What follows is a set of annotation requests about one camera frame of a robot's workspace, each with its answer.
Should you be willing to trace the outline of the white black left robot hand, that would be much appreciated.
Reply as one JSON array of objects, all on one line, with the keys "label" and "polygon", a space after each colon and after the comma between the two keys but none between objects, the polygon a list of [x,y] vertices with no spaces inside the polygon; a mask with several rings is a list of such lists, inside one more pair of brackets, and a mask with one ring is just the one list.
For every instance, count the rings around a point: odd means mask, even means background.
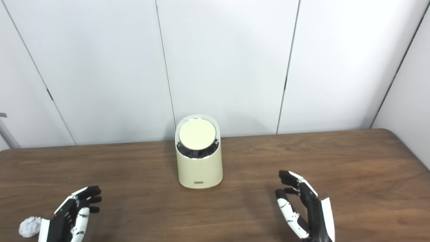
[{"label": "white black left robot hand", "polygon": [[91,213],[100,208],[92,206],[102,201],[99,186],[84,187],[71,193],[55,210],[52,219],[42,219],[39,242],[81,242]]}]

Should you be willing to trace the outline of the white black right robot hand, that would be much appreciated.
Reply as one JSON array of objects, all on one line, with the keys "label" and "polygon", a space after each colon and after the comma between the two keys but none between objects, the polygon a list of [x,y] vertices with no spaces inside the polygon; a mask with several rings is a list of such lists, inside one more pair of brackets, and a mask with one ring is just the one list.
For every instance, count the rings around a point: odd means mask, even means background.
[{"label": "white black right robot hand", "polygon": [[[302,176],[280,170],[278,177],[287,187],[275,190],[278,207],[290,229],[302,242],[334,242],[335,224],[329,197],[320,200],[318,193]],[[306,208],[307,219],[301,216],[288,199],[298,196]]]}]

